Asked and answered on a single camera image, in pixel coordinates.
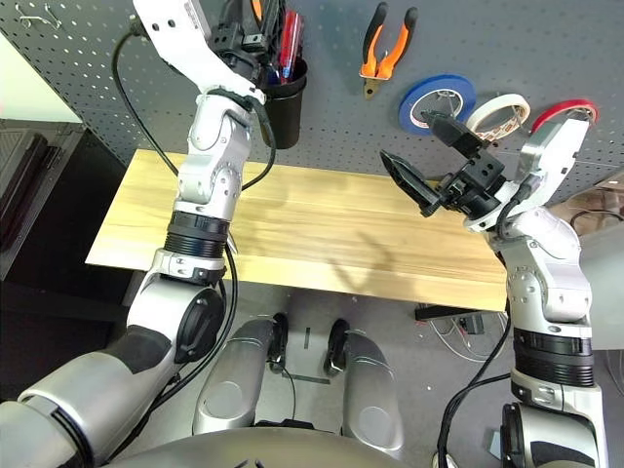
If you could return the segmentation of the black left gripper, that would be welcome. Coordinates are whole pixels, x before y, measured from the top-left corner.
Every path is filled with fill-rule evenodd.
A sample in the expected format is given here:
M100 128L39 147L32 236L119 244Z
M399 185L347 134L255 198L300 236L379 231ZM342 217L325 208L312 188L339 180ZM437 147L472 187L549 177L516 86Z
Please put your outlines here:
M246 34L252 7L249 0L225 0L221 23L212 35L212 51L235 73L260 81L268 54L276 54L286 17L285 0L261 2L261 33Z

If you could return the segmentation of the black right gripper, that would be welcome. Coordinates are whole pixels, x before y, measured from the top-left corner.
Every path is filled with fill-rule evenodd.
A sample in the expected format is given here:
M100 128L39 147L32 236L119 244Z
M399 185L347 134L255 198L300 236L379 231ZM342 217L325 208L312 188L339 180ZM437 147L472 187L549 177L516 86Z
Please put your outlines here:
M424 217L432 215L441 204L447 210L463 213L468 220L492 212L500 205L495 194L507 179L503 175L504 165L486 151L489 142L452 115L425 110L421 116L434 137L470 158L457 173L443 177L435 188L437 193L411 163L381 150L379 156L392 180L418 205Z

